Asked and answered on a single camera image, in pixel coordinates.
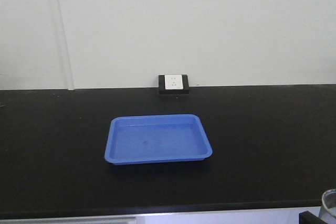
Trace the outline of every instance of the blue plastic tray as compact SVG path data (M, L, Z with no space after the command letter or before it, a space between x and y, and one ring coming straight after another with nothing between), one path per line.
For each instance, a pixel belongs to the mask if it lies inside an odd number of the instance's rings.
M146 115L111 122L105 159L115 165L203 160L212 149L195 115Z

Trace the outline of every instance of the white wall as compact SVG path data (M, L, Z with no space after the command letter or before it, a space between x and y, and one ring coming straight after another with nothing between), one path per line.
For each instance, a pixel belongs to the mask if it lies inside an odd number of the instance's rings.
M0 4L0 89L336 83L336 0Z
M53 0L0 0L0 89L66 88Z

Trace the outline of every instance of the electrical outlet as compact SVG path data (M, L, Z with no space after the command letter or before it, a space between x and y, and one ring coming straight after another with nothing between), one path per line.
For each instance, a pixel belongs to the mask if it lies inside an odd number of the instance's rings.
M183 89L181 74L167 74L164 76L164 86L166 90Z
M186 74L159 75L159 94L189 94L188 76Z

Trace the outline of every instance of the white outlet plate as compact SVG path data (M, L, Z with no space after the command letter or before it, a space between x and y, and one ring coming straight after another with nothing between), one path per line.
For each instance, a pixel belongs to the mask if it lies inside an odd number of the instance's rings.
M164 76L164 87L167 90L183 89L181 74L167 74Z

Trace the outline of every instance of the black countertop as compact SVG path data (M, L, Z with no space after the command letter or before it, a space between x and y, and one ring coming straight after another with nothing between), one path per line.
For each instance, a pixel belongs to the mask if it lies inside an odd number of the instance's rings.
M0 219L319 206L336 187L336 85L0 91ZM118 116L198 115L200 162L114 166Z

